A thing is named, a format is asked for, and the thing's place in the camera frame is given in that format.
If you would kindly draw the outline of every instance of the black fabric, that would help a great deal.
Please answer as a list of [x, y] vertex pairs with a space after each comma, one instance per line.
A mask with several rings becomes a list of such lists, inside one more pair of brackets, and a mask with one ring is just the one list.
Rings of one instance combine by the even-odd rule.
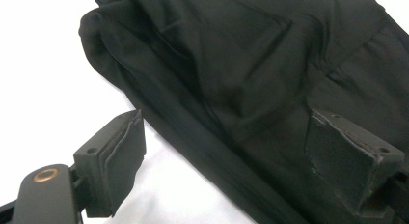
[[304, 154], [312, 108], [409, 153], [409, 39], [374, 0], [96, 1], [90, 63], [258, 223], [393, 222], [349, 213]]

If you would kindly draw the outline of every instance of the white surface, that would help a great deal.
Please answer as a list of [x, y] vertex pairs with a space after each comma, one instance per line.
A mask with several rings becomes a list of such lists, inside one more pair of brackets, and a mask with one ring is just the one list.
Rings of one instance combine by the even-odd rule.
[[[409, 0], [377, 1], [409, 31]], [[79, 20], [95, 7], [94, 0], [0, 0], [0, 205], [17, 197], [32, 171], [71, 165], [75, 150], [132, 109], [82, 51]], [[138, 187], [115, 218], [86, 224], [250, 222], [151, 129], [146, 132]]]

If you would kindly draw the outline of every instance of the black cloth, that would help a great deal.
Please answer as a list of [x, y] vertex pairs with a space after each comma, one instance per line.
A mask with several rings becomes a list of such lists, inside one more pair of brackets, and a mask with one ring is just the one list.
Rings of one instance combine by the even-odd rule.
[[409, 39], [374, 0], [96, 2], [90, 63], [258, 223], [393, 222], [351, 214], [304, 153], [315, 108], [409, 154]]

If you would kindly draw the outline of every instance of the white background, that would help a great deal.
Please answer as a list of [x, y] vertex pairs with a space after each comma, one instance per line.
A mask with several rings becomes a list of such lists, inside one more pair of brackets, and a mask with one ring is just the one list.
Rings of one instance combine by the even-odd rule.
[[[409, 0], [377, 1], [409, 32]], [[71, 165], [94, 133], [133, 109], [83, 53], [79, 21], [93, 8], [94, 0], [0, 0], [0, 205], [17, 197], [27, 174]], [[153, 130], [146, 133], [147, 160], [137, 177], [145, 186], [115, 218], [85, 223], [250, 222]]]

